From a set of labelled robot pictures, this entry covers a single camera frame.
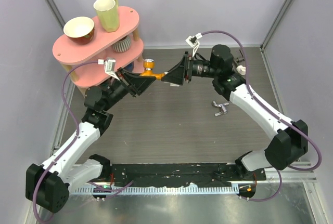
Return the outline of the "chrome faucet on table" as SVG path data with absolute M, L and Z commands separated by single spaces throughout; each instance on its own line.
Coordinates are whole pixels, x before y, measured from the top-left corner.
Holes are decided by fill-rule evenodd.
M 227 114 L 228 112 L 227 107 L 229 106 L 229 102 L 218 104 L 215 101 L 212 101 L 211 104 L 214 108 L 217 108 L 219 110 L 218 113 L 214 114 L 215 117 Z

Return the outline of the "yellow-green mug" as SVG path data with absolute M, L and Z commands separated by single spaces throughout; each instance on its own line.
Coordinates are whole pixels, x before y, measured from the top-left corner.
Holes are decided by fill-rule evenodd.
M 107 32 L 115 32 L 120 26 L 118 0 L 96 0 L 93 4 L 101 26 Z

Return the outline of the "orange faucet with chrome knob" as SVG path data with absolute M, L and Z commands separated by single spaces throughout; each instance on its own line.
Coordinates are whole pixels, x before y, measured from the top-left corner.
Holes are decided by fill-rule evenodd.
M 140 74 L 140 76 L 149 76 L 154 77 L 157 80 L 162 80 L 162 78 L 168 74 L 168 72 L 155 74 L 153 69 L 155 67 L 155 61 L 153 59 L 144 59 L 143 60 L 143 73 Z

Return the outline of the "dark blue mug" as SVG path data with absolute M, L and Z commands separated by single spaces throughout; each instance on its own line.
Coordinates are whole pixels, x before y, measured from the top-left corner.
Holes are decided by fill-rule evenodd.
M 128 64 L 126 67 L 125 67 L 125 69 L 127 70 L 127 71 L 133 71 L 133 69 L 134 69 L 134 63 L 132 62 L 132 63 L 130 63 L 130 64 Z

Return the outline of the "red bowl white inside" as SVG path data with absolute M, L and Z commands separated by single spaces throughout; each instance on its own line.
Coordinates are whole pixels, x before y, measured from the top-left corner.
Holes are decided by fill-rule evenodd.
M 63 27 L 63 33 L 74 43 L 85 45 L 94 37 L 95 24 L 89 17 L 75 17 Z

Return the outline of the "pink three-tier shelf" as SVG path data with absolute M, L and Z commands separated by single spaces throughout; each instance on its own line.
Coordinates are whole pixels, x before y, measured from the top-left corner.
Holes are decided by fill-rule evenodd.
M 134 63 L 133 72 L 142 73 L 144 71 L 144 43 L 138 33 L 139 14 L 135 9 L 127 6 L 120 6 L 118 12 L 120 26 L 115 32 L 106 32 L 95 16 L 93 17 L 95 34 L 90 43 L 79 45 L 65 35 L 55 41 L 53 55 L 66 71 L 81 63 L 107 58 L 113 58 L 116 61 L 115 69 Z M 122 53 L 114 52 L 111 45 L 125 36 L 131 38 L 129 50 Z

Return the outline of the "striped grey bowl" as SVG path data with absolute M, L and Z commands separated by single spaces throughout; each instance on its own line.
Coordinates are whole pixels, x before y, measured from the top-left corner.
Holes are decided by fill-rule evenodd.
M 131 38 L 129 35 L 127 35 L 126 37 L 123 37 L 122 39 L 114 43 L 111 48 L 114 52 L 123 53 L 131 48 L 131 44 Z

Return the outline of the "dark faucet with white elbow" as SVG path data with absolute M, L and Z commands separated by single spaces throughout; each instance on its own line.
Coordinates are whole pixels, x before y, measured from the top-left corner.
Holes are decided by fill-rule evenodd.
M 245 57 L 243 52 L 241 51 L 241 49 L 239 50 L 240 55 L 237 57 L 234 57 L 234 67 L 237 71 L 238 74 L 240 74 L 241 76 L 245 76 L 246 75 L 246 66 L 243 65 L 242 63 L 245 62 Z

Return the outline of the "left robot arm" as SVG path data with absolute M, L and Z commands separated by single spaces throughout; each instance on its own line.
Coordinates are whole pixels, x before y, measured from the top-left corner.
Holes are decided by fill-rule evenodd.
M 74 179 L 69 174 L 83 152 L 109 127 L 113 115 L 107 111 L 127 94 L 141 95 L 154 81 L 154 76 L 142 76 L 123 68 L 107 85 L 91 86 L 86 90 L 86 112 L 65 144 L 41 165 L 31 164 L 25 176 L 25 196 L 33 204 L 55 214 L 65 205 Z

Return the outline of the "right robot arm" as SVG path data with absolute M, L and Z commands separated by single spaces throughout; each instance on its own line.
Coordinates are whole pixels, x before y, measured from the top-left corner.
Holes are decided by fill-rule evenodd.
M 267 148 L 250 151 L 235 161 L 235 174 L 239 179 L 246 180 L 261 168 L 283 170 L 308 152 L 307 124 L 285 117 L 266 101 L 259 103 L 260 97 L 234 71 L 234 57 L 229 47 L 215 45 L 209 60 L 197 59 L 197 56 L 184 53 L 182 60 L 161 80 L 183 85 L 193 76 L 212 78 L 215 91 L 246 112 L 271 139 Z

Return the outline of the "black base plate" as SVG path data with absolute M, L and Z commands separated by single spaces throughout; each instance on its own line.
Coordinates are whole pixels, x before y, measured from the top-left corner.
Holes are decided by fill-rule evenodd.
M 106 175 L 93 179 L 95 184 L 106 183 L 115 187 L 180 188 L 191 183 L 200 188 L 227 187 L 232 181 L 265 181 L 264 169 L 243 172 L 235 164 L 228 163 L 159 163 L 112 164 Z

